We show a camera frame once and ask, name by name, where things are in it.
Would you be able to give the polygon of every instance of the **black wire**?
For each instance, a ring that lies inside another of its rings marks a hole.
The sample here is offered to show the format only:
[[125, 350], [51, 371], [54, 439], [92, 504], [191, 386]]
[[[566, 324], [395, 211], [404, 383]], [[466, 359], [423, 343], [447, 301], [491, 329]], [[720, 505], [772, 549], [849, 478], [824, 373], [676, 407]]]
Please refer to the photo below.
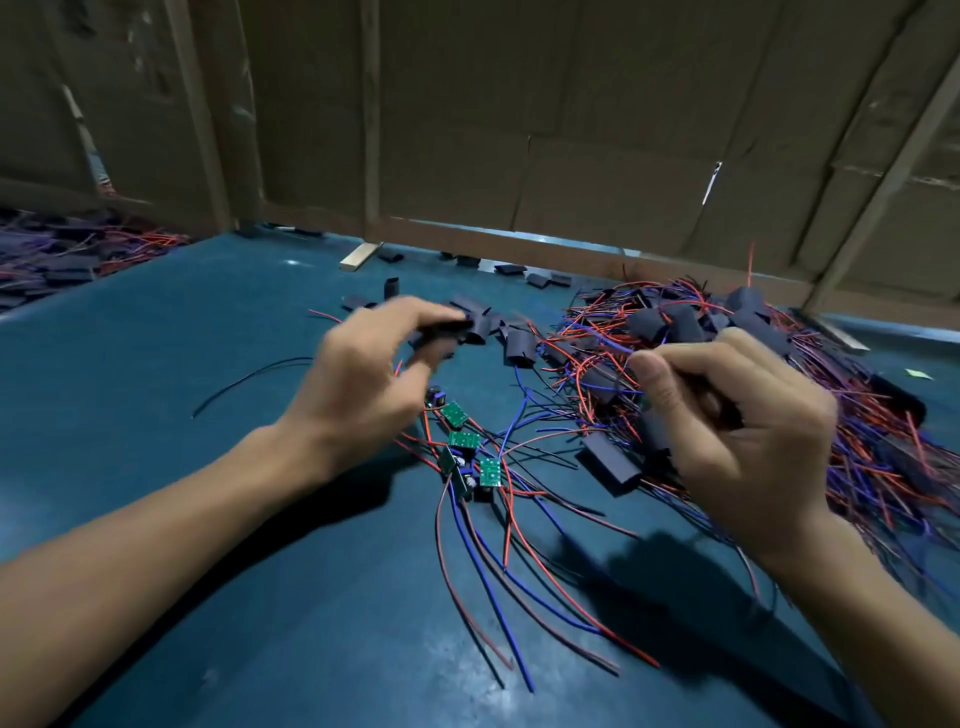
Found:
[[197, 409], [195, 409], [195, 410], [193, 411], [193, 414], [192, 414], [192, 415], [190, 415], [190, 419], [192, 420], [192, 419], [196, 418], [197, 415], [199, 415], [201, 412], [203, 412], [205, 409], [207, 409], [208, 406], [209, 406], [214, 400], [216, 400], [216, 399], [217, 399], [218, 397], [220, 397], [222, 394], [224, 394], [224, 393], [228, 392], [229, 390], [233, 389], [233, 387], [237, 386], [238, 384], [243, 384], [245, 381], [247, 381], [247, 379], [249, 379], [249, 378], [252, 377], [252, 376], [256, 376], [256, 375], [260, 374], [261, 372], [266, 372], [268, 369], [271, 369], [271, 368], [273, 368], [273, 367], [275, 367], [275, 366], [278, 366], [278, 365], [280, 365], [280, 364], [290, 364], [290, 363], [293, 363], [293, 362], [298, 362], [298, 363], [306, 364], [306, 363], [311, 362], [311, 361], [313, 361], [313, 357], [312, 357], [312, 356], [291, 356], [289, 359], [280, 359], [279, 361], [271, 362], [270, 364], [267, 364], [267, 365], [264, 366], [264, 367], [260, 367], [259, 369], [257, 369], [257, 370], [254, 371], [254, 372], [250, 372], [248, 375], [243, 375], [243, 376], [241, 376], [239, 379], [237, 379], [236, 381], [232, 382], [231, 384], [228, 384], [228, 385], [227, 385], [226, 387], [224, 387], [223, 389], [218, 390], [217, 392], [214, 392], [212, 395], [210, 395], [210, 396], [207, 397], [204, 401], [202, 401], [202, 402], [200, 403], [200, 406], [197, 407]]

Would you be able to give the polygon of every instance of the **wooden post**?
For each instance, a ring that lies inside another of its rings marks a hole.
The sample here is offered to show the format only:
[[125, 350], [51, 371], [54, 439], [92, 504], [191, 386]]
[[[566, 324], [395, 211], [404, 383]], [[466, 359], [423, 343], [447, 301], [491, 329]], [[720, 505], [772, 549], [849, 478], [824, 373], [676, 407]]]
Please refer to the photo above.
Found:
[[926, 109], [917, 120], [917, 125], [906, 138], [906, 141], [903, 142], [903, 146], [900, 147], [893, 163], [876, 186], [873, 196], [864, 206], [856, 222], [853, 223], [850, 234], [837, 248], [827, 269], [813, 287], [813, 291], [804, 303], [804, 313], [816, 313], [823, 306], [829, 293], [836, 288], [840, 280], [850, 270], [857, 254], [870, 239], [880, 220], [883, 219], [883, 215], [890, 204], [890, 199], [903, 187], [914, 165], [920, 156], [926, 152], [930, 141], [932, 141], [937, 130], [940, 129], [944, 119], [947, 118], [958, 97], [960, 97], [960, 55], [954, 60], [947, 75], [944, 76], [929, 103], [927, 103]]
[[380, 0], [360, 0], [360, 37], [363, 72], [364, 240], [340, 261], [340, 268], [355, 271], [376, 253], [380, 241]]
[[186, 89], [187, 104], [193, 119], [193, 129], [200, 147], [201, 162], [204, 165], [206, 186], [210, 193], [210, 205], [219, 232], [233, 230], [233, 216], [227, 197], [227, 185], [224, 181], [224, 169], [220, 163], [217, 149], [217, 137], [213, 132], [213, 118], [206, 101], [204, 77], [197, 57], [197, 46], [193, 36], [193, 24], [190, 22], [190, 9], [187, 0], [165, 0], [170, 28], [177, 46], [177, 59], [180, 62], [180, 74]]

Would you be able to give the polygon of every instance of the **blue table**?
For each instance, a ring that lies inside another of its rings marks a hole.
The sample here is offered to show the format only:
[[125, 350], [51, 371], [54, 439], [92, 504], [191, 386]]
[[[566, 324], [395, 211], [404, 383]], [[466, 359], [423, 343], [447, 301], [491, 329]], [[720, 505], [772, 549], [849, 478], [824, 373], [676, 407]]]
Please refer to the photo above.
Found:
[[[404, 293], [436, 301], [464, 293], [548, 325], [571, 295], [427, 253], [342, 273], [337, 261], [352, 245], [223, 235], [0, 319], [0, 558], [190, 473], [271, 422], [302, 368], [257, 376], [196, 420], [190, 413], [257, 367], [311, 354], [330, 324], [307, 316], [307, 308], [337, 315], [342, 296], [378, 299], [383, 280], [400, 276]], [[438, 381], [491, 429], [506, 427], [520, 404], [514, 370], [493, 340], [462, 347]], [[569, 449], [562, 439], [546, 443]], [[827, 715], [850, 715], [849, 687], [812, 630], [782, 595], [774, 617], [752, 610], [746, 573], [730, 549], [698, 538], [645, 495], [614, 499], [584, 470], [530, 467], [641, 535], [632, 541], [558, 514], [624, 587], [580, 591], [582, 603], [663, 669], [561, 625], [620, 664], [621, 675], [611, 676], [501, 593], [537, 693], [502, 666], [501, 689], [437, 566], [433, 521], [442, 483], [389, 451], [230, 554], [64, 722], [603, 728], [828, 724]], [[489, 506], [471, 508], [483, 533], [501, 533]], [[575, 549], [533, 506], [518, 516], [535, 545], [576, 566]], [[448, 509], [444, 550], [462, 599], [506, 647]], [[518, 559], [513, 564], [539, 587]], [[762, 574], [760, 585], [769, 601], [772, 584]]]

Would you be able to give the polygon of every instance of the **person's right hand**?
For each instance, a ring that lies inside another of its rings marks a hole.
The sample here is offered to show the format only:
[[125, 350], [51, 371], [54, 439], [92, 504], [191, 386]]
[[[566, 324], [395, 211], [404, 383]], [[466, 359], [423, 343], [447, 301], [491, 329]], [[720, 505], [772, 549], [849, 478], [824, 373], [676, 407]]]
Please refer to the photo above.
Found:
[[[685, 488], [761, 565], [789, 558], [833, 521], [825, 496], [832, 394], [739, 328], [706, 344], [636, 352], [630, 365], [664, 420]], [[743, 427], [714, 426], [678, 373], [705, 376], [736, 404]]]

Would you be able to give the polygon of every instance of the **forearm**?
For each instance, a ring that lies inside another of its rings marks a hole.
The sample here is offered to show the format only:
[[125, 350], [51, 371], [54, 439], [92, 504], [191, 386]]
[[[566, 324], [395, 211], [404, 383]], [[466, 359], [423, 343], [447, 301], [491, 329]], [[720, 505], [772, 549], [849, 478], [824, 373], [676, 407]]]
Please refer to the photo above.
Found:
[[0, 726], [56, 717], [297, 494], [270, 446], [252, 433], [203, 470], [0, 568]]
[[839, 519], [764, 565], [891, 726], [960, 725], [960, 639]]

